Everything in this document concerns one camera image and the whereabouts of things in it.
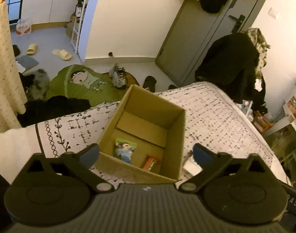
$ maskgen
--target black circular disc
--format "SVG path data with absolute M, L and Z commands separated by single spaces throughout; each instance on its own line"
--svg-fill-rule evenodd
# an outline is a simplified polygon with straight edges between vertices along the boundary
M 262 224 L 276 220 L 287 205 L 285 190 L 263 173 L 221 177 L 204 189 L 204 201 L 217 216 L 234 223 Z
M 28 174 L 29 178 L 12 185 L 4 196 L 11 217 L 22 224 L 51 226 L 79 215 L 90 201 L 86 185 L 68 176 Z

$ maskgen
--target cardboard box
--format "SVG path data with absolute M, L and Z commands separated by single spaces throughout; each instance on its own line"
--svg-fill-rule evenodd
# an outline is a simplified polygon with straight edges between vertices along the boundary
M 183 108 L 132 85 L 98 141 L 95 167 L 135 183 L 174 183 L 181 170 L 184 131 Z M 116 138 L 137 143 L 132 164 L 115 157 Z M 160 160 L 151 172 L 141 169 L 148 154 Z

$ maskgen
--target black shoe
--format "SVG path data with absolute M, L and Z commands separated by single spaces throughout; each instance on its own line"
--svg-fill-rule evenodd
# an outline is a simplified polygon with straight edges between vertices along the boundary
M 13 47 L 13 52 L 15 57 L 21 54 L 20 49 L 18 48 L 17 45 L 13 45 L 12 47 Z
M 155 84 L 157 83 L 157 80 L 152 77 L 152 76 L 147 76 L 144 84 L 143 84 L 143 88 L 144 89 L 149 89 L 150 92 L 155 93 Z
M 177 86 L 171 84 L 171 85 L 169 85 L 169 90 L 171 90 L 171 89 L 177 89 Z

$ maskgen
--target floor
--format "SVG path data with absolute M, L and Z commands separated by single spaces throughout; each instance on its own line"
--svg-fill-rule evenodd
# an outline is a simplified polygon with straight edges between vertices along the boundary
M 19 47 L 21 55 L 25 54 L 30 44 L 36 43 L 38 45 L 37 52 L 32 55 L 32 57 L 36 59 L 39 64 L 29 71 L 42 68 L 48 73 L 51 80 L 64 67 L 73 64 L 81 64 L 78 55 L 74 53 L 70 38 L 66 35 L 66 30 L 64 28 L 35 30 L 30 34 L 21 36 L 12 32 L 11 38 L 12 44 L 16 44 Z M 52 54 L 54 49 L 65 49 L 70 52 L 72 54 L 71 60 L 63 61 L 54 56 Z M 165 91 L 168 89 L 170 84 L 174 84 L 170 78 L 156 66 L 155 63 L 124 63 L 120 66 L 125 67 L 125 70 L 131 73 L 141 86 L 148 75 L 155 77 L 157 80 L 157 84 L 155 86 L 156 92 Z M 106 73 L 112 68 L 112 66 L 95 65 L 90 66 L 90 68 L 98 73 Z

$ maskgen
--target bed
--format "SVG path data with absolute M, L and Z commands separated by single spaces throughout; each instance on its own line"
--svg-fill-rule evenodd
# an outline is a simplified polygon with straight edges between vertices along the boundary
M 232 100 L 208 82 L 156 93 L 186 109 L 184 154 L 195 143 L 213 152 L 227 152 L 236 158 L 257 153 L 275 176 L 289 183 L 281 164 L 256 128 Z M 10 183 L 35 152 L 46 157 L 59 157 L 66 151 L 78 152 L 97 143 L 118 102 L 102 104 L 85 112 L 58 117 L 26 128 L 0 134 L 0 174 Z M 126 183 L 92 168 L 92 172 L 117 187 Z

